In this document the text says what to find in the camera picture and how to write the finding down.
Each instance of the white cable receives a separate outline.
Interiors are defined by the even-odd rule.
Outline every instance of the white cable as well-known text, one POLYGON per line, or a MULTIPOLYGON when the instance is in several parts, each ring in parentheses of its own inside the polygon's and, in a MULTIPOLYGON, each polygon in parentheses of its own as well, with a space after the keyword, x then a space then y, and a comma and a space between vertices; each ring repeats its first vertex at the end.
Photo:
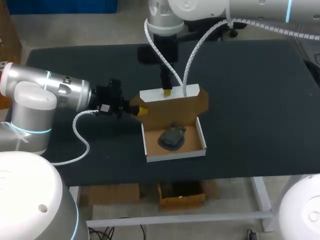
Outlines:
POLYGON ((146 39, 148 40, 149 44, 151 45, 151 47, 153 48, 155 53, 159 56, 159 58, 167 66, 167 68, 172 72, 172 74, 177 79, 179 85, 182 86, 183 82, 182 82, 181 78, 179 77, 178 73, 174 70, 174 68, 170 65, 170 63, 166 60, 166 58, 161 54, 159 49, 156 47, 156 45, 152 41, 150 34, 149 34, 149 30, 148 30, 148 19, 146 19, 144 22, 144 32, 145 32, 146 39))
MULTIPOLYGON (((310 40, 320 40, 320 35, 299 33, 299 32, 296 32, 296 31, 291 31, 291 30, 286 30, 286 29, 283 29, 283 28, 278 28, 278 27, 274 27, 274 26, 265 25, 263 23, 252 21, 252 20, 246 20, 246 19, 242 19, 242 18, 232 18, 232 21, 234 23, 248 24, 248 25, 256 26, 258 28, 266 29, 266 30, 269 30, 269 31, 272 31, 272 32, 275 32, 275 33, 284 34, 284 35, 288 35, 288 36, 292 36, 292 37, 310 39, 310 40)), ((215 25, 213 25, 203 35, 203 37, 199 40, 199 42, 197 43, 197 45, 193 49, 193 51, 192 51, 192 53, 191 53, 191 55, 189 57, 189 60, 188 60, 188 62, 186 64, 185 71, 184 71, 184 76, 183 76, 183 95, 185 97, 187 96, 187 79, 188 79, 189 70, 190 70, 191 63, 192 63, 192 61, 194 60, 194 58, 196 56, 196 53, 198 52, 199 48, 204 43, 204 41, 207 39, 207 37, 209 37, 209 35, 214 30, 216 30, 220 26, 222 26, 224 24, 227 24, 227 23, 228 23, 227 20, 222 20, 222 21, 216 23, 215 25)))
POLYGON ((79 157, 77 157, 77 158, 75 158, 75 159, 69 160, 69 161, 52 162, 52 165, 53 165, 53 166, 62 166, 62 165, 72 164, 72 163, 74 163, 74 162, 77 162, 77 161, 83 159, 85 156, 87 156, 87 154, 88 154, 89 151, 90 151, 90 145, 89 145, 89 143, 78 133, 78 130, 77 130, 77 121, 78 121, 78 119, 79 119, 82 115, 85 115, 85 114, 92 114, 92 115, 93 115, 94 113, 97 113, 97 112, 99 112, 99 111, 98 111, 98 110, 82 111, 82 112, 78 113, 78 114, 75 116, 75 118, 73 119, 73 122, 72 122, 72 129, 73 129, 74 134, 75 134, 76 137, 77 137, 78 139, 80 139, 80 141, 83 142, 84 145, 86 146, 85 152, 84 152, 81 156, 79 156, 79 157))

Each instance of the blue bin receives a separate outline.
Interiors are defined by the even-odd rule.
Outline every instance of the blue bin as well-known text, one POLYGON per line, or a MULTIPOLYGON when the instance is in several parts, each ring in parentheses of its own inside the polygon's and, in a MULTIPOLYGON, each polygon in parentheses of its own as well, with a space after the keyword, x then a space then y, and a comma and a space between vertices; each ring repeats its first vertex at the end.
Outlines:
POLYGON ((114 14, 118 0, 8 0, 10 14, 114 14))

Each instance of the metal table frame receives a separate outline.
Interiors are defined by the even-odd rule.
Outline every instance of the metal table frame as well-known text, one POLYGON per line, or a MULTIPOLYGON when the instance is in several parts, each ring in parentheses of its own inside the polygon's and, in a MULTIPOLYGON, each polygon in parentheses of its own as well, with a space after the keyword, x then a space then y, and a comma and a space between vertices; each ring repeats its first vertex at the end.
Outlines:
MULTIPOLYGON (((283 188, 280 196, 272 205, 262 176, 251 177, 254 195, 258 203, 259 211, 245 213, 216 213, 216 214, 194 214, 194 215, 173 215, 173 216, 152 216, 133 217, 121 219, 102 219, 86 221, 90 228, 105 228, 116 226, 150 225, 150 224, 172 224, 172 223, 192 223, 228 220, 248 220, 262 219, 262 227, 265 232, 272 232, 278 223, 278 213, 281 201, 286 192, 297 183, 303 175, 293 175, 283 188)), ((69 188, 74 200, 78 203, 81 187, 72 186, 69 188)))

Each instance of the box lid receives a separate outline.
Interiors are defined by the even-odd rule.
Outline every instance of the box lid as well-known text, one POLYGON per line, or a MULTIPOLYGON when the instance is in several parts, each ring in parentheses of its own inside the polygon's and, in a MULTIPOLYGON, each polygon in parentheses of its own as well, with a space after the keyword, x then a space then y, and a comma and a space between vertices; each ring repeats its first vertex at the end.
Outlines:
POLYGON ((165 97, 163 89, 140 91, 130 104, 148 109, 148 114, 135 116, 145 131, 168 128, 172 122, 188 126, 194 124, 197 116, 209 108, 209 96, 198 84, 187 85, 187 97, 181 86, 172 88, 165 97))

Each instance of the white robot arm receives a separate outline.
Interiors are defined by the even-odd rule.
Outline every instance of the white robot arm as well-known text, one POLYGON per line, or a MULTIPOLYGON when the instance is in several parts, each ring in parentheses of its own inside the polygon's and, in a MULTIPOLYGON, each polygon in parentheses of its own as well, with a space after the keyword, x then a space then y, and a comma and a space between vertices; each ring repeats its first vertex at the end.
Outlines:
POLYGON ((4 67, 0 91, 12 99, 11 122, 0 122, 0 152, 43 154, 56 108, 89 109, 119 118, 122 113, 137 115, 140 111, 124 100, 119 80, 91 88, 86 80, 12 62, 4 67))
MULTIPOLYGON (((86 221, 58 171, 28 152, 0 152, 1 240, 88 240, 86 221)), ((296 183, 279 210, 284 240, 320 239, 320 174, 296 183)))
POLYGON ((187 21, 226 18, 230 12, 234 19, 320 23, 317 0, 168 0, 168 3, 179 18, 187 21))
POLYGON ((184 21, 208 18, 320 24, 319 10, 317 0, 149 0, 148 27, 170 36, 183 29, 184 21))

